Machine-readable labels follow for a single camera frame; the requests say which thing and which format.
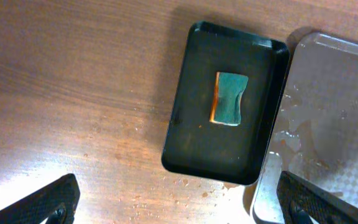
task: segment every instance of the tray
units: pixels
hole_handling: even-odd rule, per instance
[[[209,22],[194,24],[162,152],[163,166],[182,174],[254,183],[267,151],[289,58],[282,42]],[[217,72],[249,78],[238,126],[209,122]]]
[[[358,208],[358,44],[314,33],[296,47],[254,195],[257,223],[284,223],[282,170]]]

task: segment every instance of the rectangular black container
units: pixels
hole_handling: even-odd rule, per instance
[[[254,183],[267,152],[290,53],[283,42],[209,22],[194,24],[162,153],[172,172]],[[216,72],[246,75],[241,124],[209,122]]]

